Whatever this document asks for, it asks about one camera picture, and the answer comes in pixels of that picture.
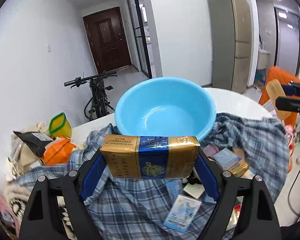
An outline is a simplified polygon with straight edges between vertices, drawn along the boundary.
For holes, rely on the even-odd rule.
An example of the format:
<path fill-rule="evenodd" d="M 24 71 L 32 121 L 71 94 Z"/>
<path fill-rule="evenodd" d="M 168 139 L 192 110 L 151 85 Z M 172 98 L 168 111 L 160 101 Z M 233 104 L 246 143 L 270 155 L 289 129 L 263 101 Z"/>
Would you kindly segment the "yellow green-rimmed container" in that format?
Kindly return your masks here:
<path fill-rule="evenodd" d="M 64 112 L 58 114 L 57 116 L 51 119 L 49 124 L 49 133 L 55 138 L 71 138 L 72 128 Z"/>

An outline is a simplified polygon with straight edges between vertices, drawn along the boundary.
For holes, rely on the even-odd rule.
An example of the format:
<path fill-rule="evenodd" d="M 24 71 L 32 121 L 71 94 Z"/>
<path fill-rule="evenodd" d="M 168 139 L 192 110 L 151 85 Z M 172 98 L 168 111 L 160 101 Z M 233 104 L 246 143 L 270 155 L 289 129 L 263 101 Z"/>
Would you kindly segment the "black bicycle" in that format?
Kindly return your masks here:
<path fill-rule="evenodd" d="M 77 77 L 74 80 L 64 83 L 65 87 L 80 87 L 85 83 L 89 83 L 89 87 L 92 93 L 91 99 L 84 107 L 84 115 L 89 121 L 96 120 L 98 118 L 109 115 L 108 109 L 115 110 L 108 101 L 106 91 L 113 89 L 112 86 L 105 87 L 104 79 L 108 77 L 117 77 L 117 71 L 104 71 L 101 74 L 92 75 L 89 77 Z"/>

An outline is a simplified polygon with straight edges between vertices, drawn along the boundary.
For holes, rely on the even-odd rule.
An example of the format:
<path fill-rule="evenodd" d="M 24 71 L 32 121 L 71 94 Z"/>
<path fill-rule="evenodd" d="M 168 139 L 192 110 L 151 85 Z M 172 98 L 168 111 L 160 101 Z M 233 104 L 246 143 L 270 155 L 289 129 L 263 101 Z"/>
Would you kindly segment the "pink roll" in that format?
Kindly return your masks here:
<path fill-rule="evenodd" d="M 207 157 L 212 158 L 219 152 L 219 148 L 214 144 L 208 144 L 203 148 L 203 152 Z"/>

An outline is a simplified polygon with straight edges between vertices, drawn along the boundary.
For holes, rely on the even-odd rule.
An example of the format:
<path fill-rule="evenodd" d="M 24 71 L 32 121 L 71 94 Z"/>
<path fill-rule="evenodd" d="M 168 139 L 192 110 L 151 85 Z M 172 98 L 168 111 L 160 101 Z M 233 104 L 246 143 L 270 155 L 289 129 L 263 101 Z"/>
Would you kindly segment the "gold foil pack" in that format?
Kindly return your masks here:
<path fill-rule="evenodd" d="M 236 177 L 243 176 L 247 170 L 249 170 L 249 165 L 244 160 L 240 160 L 238 163 L 228 169 L 228 171 Z"/>

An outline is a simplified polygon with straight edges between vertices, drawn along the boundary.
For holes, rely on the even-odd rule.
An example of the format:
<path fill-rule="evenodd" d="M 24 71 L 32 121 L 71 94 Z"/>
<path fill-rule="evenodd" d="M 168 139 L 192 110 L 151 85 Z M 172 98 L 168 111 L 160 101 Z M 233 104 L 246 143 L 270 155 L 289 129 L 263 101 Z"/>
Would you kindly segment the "blue plaid shirt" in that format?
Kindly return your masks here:
<path fill-rule="evenodd" d="M 11 184 L 31 191 L 41 175 L 50 179 L 62 177 L 89 160 L 106 135 L 117 132 L 112 124 L 91 131 L 83 148 L 72 152 L 66 164 L 39 166 Z M 250 171 L 264 179 L 272 200 L 277 199 L 285 184 L 289 163 L 288 141 L 281 121 L 251 120 L 219 113 L 201 145 L 210 143 L 219 149 L 242 150 Z M 171 230 L 163 222 L 180 192 L 179 179 L 118 179 L 105 170 L 85 206 L 104 239 L 196 239 L 214 205 L 202 204 L 186 232 Z"/>

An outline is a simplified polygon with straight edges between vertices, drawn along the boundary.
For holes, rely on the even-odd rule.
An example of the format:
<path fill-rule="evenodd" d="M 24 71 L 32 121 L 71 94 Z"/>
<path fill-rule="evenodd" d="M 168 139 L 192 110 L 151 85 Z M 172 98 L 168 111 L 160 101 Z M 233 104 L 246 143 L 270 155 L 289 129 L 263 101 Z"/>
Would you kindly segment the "dark brown door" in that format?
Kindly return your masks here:
<path fill-rule="evenodd" d="M 84 16 L 83 22 L 98 73 L 132 64 L 119 7 Z"/>

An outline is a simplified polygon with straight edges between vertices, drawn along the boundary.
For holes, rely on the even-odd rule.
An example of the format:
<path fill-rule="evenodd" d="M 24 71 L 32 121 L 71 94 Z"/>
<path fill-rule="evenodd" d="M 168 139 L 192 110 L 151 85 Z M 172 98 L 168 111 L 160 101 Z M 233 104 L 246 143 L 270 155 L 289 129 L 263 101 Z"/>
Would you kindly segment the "black snack bag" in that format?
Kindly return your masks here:
<path fill-rule="evenodd" d="M 39 158 L 44 155 L 45 146 L 53 141 L 43 132 L 13 132 Z"/>

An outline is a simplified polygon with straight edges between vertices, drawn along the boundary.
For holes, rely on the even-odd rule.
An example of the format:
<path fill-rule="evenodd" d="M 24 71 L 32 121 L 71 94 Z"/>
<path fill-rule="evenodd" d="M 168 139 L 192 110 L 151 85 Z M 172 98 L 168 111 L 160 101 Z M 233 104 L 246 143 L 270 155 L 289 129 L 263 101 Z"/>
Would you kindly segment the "black glass sliding door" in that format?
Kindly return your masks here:
<path fill-rule="evenodd" d="M 148 52 L 147 36 L 144 26 L 143 0 L 127 0 L 133 35 L 138 52 L 140 69 L 149 79 L 153 78 L 150 56 Z"/>

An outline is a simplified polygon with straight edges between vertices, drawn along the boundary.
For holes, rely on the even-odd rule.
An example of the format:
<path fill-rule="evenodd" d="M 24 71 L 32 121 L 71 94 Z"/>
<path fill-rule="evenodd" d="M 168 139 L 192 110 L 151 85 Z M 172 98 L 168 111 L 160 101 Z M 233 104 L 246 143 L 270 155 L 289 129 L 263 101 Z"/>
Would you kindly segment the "blue plastic basin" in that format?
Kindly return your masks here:
<path fill-rule="evenodd" d="M 198 141 L 210 133 L 216 115 L 211 94 L 179 77 L 158 77 L 138 83 L 121 96 L 114 113 L 122 135 L 189 135 Z"/>

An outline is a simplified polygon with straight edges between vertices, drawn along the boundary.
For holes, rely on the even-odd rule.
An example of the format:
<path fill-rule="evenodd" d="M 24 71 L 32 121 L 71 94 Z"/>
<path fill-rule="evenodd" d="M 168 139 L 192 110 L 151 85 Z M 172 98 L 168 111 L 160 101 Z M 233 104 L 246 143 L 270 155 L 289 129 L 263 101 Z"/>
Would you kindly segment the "gold refrigerator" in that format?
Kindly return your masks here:
<path fill-rule="evenodd" d="M 212 86 L 237 93 L 247 87 L 251 58 L 248 0 L 207 0 L 212 40 Z"/>

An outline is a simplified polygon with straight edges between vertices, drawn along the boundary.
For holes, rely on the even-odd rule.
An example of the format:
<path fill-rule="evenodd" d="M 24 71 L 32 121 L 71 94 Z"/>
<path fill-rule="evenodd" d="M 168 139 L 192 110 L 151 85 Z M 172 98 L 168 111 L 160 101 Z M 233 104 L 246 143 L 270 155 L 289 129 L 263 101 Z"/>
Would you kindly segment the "orange chair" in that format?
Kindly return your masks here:
<path fill-rule="evenodd" d="M 282 88 L 281 85 L 288 85 L 290 81 L 300 83 L 300 79 L 289 72 L 272 66 L 268 70 L 266 83 L 262 89 L 261 98 L 259 100 L 260 105 L 264 105 L 269 100 L 275 106 L 275 100 L 278 96 L 288 96 L 290 98 L 299 99 L 298 96 L 289 96 Z"/>

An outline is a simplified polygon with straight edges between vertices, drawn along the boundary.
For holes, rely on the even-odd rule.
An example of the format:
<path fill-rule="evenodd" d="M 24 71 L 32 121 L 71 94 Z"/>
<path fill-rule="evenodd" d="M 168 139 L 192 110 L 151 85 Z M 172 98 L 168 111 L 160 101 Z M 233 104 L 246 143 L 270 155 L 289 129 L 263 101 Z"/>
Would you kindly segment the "orange snack bag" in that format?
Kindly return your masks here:
<path fill-rule="evenodd" d="M 47 166 L 66 164 L 74 148 L 76 145 L 69 138 L 57 137 L 45 146 L 43 161 Z"/>

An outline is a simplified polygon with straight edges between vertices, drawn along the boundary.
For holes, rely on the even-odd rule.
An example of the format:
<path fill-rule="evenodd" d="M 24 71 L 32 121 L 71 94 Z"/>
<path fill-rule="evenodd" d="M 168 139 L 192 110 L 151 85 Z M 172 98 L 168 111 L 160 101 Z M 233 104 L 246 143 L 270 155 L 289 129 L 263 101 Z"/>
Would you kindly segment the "white black fuzzy knit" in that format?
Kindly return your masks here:
<path fill-rule="evenodd" d="M 28 188 L 20 185 L 11 184 L 8 185 L 5 189 L 4 197 L 6 203 L 8 205 L 9 210 L 12 211 L 12 213 L 18 219 L 19 224 L 21 224 L 25 207 L 27 201 L 29 200 L 30 194 L 31 192 L 29 191 Z M 67 209 L 65 207 L 64 198 L 58 196 L 57 201 L 58 201 L 58 213 L 62 219 L 67 237 L 69 239 L 77 239 L 74 234 Z"/>

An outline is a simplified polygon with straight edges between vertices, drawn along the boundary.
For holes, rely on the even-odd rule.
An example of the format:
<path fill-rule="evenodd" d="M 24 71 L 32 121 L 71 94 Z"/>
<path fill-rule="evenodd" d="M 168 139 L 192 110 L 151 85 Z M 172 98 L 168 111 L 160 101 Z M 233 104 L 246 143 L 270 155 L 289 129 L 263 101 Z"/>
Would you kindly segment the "grey starred small box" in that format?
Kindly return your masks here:
<path fill-rule="evenodd" d="M 231 150 L 224 148 L 212 156 L 213 160 L 225 171 L 241 161 L 241 158 Z"/>

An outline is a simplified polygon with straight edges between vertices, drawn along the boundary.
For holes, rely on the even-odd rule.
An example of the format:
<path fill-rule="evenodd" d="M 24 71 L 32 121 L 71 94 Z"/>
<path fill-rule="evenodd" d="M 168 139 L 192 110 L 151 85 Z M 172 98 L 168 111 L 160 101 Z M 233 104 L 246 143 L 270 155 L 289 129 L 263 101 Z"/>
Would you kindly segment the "white text small box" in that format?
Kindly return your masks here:
<path fill-rule="evenodd" d="M 202 184 L 186 184 L 183 188 L 183 191 L 189 194 L 191 197 L 195 199 L 199 199 L 201 195 L 204 193 L 205 189 Z"/>

